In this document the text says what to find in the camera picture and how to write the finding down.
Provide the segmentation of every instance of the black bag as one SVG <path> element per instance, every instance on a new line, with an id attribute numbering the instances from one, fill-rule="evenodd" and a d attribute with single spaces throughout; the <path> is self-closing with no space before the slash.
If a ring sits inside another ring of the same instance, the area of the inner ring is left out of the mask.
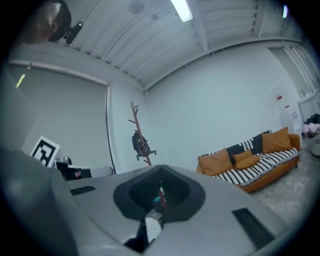
<path id="1" fill-rule="evenodd" d="M 320 115 L 319 114 L 314 114 L 310 118 L 304 122 L 306 125 L 309 125 L 311 123 L 313 124 L 320 124 Z"/>
<path id="2" fill-rule="evenodd" d="M 144 143 L 146 145 L 146 151 L 150 152 L 150 147 L 149 147 L 145 137 L 143 137 L 143 140 L 144 140 Z M 138 134 L 137 131 L 132 136 L 132 145 L 133 145 L 134 150 L 137 152 L 137 154 L 139 156 L 143 156 L 144 155 L 144 148 L 143 148 L 142 142 L 141 142 L 141 140 L 139 138 L 139 134 Z"/>

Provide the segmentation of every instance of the backpack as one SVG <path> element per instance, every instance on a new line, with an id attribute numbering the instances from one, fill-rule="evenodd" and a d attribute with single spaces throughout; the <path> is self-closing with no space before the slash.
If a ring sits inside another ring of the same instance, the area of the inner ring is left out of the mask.
<path id="1" fill-rule="evenodd" d="M 146 151 L 147 152 L 150 152 L 150 147 L 147 143 L 147 140 L 145 139 L 145 137 L 143 137 L 143 140 L 144 140 L 144 143 L 146 145 Z M 136 131 L 134 133 L 134 135 L 132 136 L 132 145 L 133 145 L 133 148 L 134 150 L 137 152 L 137 154 L 142 157 L 144 155 L 144 148 L 143 148 L 143 145 L 142 145 L 142 142 L 139 138 L 139 134 L 138 132 Z"/>

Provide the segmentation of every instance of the concrete floor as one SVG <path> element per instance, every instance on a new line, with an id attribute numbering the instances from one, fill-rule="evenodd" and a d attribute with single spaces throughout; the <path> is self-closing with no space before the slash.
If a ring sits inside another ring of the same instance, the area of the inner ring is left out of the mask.
<path id="1" fill-rule="evenodd" d="M 310 212 L 320 191 L 320 157 L 310 152 L 312 140 L 303 139 L 298 168 L 251 194 L 279 215 L 288 226 Z"/>

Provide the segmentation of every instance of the orange couch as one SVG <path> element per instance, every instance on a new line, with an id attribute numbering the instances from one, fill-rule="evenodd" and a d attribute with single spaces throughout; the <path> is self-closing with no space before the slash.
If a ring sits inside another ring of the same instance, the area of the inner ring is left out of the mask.
<path id="1" fill-rule="evenodd" d="M 298 134 L 289 134 L 289 138 L 291 141 L 291 144 L 294 148 L 296 148 L 298 151 L 301 149 L 300 145 L 300 137 Z M 236 185 L 242 190 L 246 192 L 253 192 L 259 188 L 264 187 L 265 185 L 269 184 L 270 182 L 274 181 L 284 173 L 290 171 L 293 167 L 297 167 L 297 163 L 300 161 L 300 156 L 297 156 L 285 163 L 280 164 L 279 166 L 275 167 L 270 172 L 266 173 L 265 175 L 261 176 L 259 179 L 255 180 L 254 182 L 246 185 Z M 201 166 L 198 164 L 196 168 L 196 172 L 200 174 L 204 174 L 203 170 L 201 169 Z"/>

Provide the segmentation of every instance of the black vent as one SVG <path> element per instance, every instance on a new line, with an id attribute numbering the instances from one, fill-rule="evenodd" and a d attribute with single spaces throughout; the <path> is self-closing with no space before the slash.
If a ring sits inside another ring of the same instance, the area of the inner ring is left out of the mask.
<path id="1" fill-rule="evenodd" d="M 84 186 L 84 187 L 71 189 L 70 192 L 73 196 L 77 196 L 77 195 L 84 194 L 84 193 L 94 191 L 94 190 L 96 190 L 96 189 L 93 186 Z"/>
<path id="2" fill-rule="evenodd" d="M 154 241 L 156 241 L 155 238 L 153 238 L 153 239 L 149 242 L 149 245 L 151 245 Z"/>
<path id="3" fill-rule="evenodd" d="M 234 210 L 232 213 L 257 250 L 269 244 L 274 239 L 274 236 L 247 208 Z"/>

